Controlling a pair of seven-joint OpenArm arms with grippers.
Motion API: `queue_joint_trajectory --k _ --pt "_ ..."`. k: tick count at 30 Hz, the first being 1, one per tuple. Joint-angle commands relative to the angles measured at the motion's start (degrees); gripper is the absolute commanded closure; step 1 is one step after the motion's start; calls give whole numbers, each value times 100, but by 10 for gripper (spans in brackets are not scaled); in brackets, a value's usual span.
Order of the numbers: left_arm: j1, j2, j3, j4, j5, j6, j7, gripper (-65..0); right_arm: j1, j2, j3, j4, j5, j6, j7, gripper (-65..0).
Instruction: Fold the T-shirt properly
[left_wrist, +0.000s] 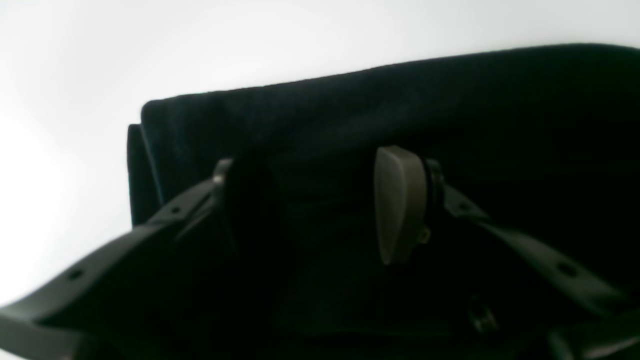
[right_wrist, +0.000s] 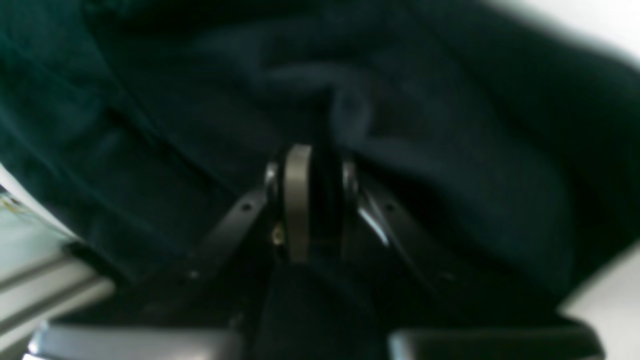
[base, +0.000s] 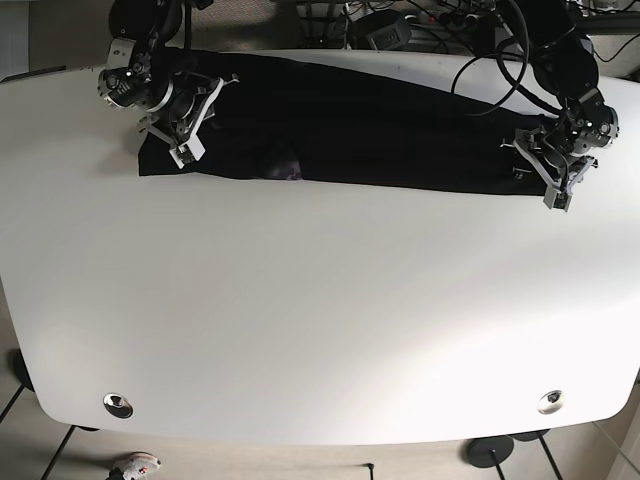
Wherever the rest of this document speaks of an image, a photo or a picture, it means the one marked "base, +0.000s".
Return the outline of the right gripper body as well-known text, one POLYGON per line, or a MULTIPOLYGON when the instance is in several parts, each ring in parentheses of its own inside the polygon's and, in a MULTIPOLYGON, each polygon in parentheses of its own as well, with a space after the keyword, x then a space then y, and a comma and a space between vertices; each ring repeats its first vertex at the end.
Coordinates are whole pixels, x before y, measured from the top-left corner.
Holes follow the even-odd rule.
POLYGON ((206 149, 198 137, 202 124, 215 116, 214 102, 223 88, 239 82, 196 72, 179 72, 170 81, 158 105, 144 109, 139 121, 143 131, 169 146, 169 154, 179 169, 199 161, 206 149))

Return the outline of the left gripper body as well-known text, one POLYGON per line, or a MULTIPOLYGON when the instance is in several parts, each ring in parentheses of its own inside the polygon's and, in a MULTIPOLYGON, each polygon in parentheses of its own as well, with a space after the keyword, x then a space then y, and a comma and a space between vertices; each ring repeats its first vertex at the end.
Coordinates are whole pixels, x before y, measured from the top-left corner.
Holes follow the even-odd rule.
POLYGON ((544 127, 533 130, 517 129, 510 147, 522 160, 524 166, 514 166, 514 179, 523 183, 534 176, 544 185, 543 202, 549 209, 567 212, 573 200, 573 190, 584 180, 586 173, 598 167, 597 159, 590 152, 598 148, 592 138, 569 131, 552 132, 544 127))

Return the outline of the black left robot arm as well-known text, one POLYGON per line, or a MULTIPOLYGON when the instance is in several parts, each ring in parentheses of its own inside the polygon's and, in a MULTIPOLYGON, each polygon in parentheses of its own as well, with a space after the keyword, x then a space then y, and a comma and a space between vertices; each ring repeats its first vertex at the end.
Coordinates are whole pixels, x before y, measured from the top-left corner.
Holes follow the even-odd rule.
POLYGON ((586 36, 562 1, 498 1, 496 11, 521 46, 523 65, 560 105, 553 123, 518 130, 513 146, 546 184, 545 205, 568 210, 573 188, 597 166, 589 152, 618 137, 617 113, 605 104, 586 36))

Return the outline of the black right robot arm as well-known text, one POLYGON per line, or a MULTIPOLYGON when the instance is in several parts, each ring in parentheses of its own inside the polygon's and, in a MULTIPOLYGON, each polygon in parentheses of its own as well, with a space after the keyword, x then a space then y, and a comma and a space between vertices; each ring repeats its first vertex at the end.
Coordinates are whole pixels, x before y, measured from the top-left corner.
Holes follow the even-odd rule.
POLYGON ((169 146, 178 168, 199 161, 205 147, 202 124, 215 115, 224 87, 237 83, 196 71, 192 9, 210 1, 116 1, 109 12, 112 41, 98 77, 102 99, 120 109, 142 112, 142 130, 169 146))

